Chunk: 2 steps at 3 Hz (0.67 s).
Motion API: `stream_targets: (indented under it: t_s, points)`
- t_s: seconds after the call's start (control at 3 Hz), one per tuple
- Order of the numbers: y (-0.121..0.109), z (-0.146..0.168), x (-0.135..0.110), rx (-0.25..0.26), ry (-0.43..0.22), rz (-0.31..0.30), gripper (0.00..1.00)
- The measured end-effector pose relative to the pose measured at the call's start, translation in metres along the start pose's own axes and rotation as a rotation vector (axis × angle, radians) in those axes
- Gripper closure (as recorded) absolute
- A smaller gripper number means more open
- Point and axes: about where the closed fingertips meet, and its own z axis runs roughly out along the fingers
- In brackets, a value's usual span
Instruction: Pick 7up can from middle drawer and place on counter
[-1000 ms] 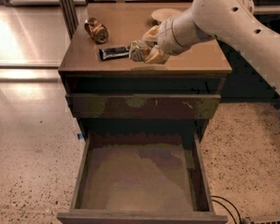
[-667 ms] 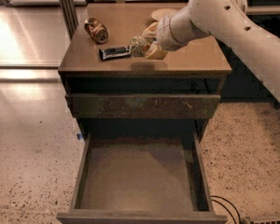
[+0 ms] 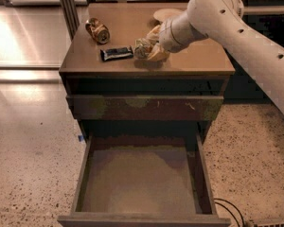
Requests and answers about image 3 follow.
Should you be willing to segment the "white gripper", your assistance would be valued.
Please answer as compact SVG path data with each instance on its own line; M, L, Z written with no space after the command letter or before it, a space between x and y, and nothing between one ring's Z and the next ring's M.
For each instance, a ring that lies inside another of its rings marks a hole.
M186 11L169 17L162 25L154 27L146 39L154 44L148 61L163 61L169 57L169 52L177 53L193 42L200 41L203 35L189 22Z

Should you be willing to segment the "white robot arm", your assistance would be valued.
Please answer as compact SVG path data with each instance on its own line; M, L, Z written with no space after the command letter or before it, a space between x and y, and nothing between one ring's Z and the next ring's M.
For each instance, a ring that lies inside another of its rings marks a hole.
M246 25L241 0L189 0L164 21L148 59L160 61L210 38L223 46L284 114L284 47Z

